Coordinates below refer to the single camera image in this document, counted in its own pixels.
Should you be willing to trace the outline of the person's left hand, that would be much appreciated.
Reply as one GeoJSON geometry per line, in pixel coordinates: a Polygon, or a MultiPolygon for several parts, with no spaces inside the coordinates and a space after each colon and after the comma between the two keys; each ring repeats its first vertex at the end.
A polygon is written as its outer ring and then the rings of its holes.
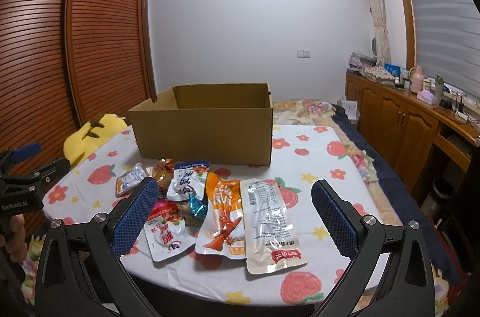
{"type": "Polygon", "coordinates": [[[14,215],[9,219],[9,229],[12,235],[6,240],[1,236],[1,247],[6,249],[13,263],[22,263],[26,259],[24,216],[14,215]]]}

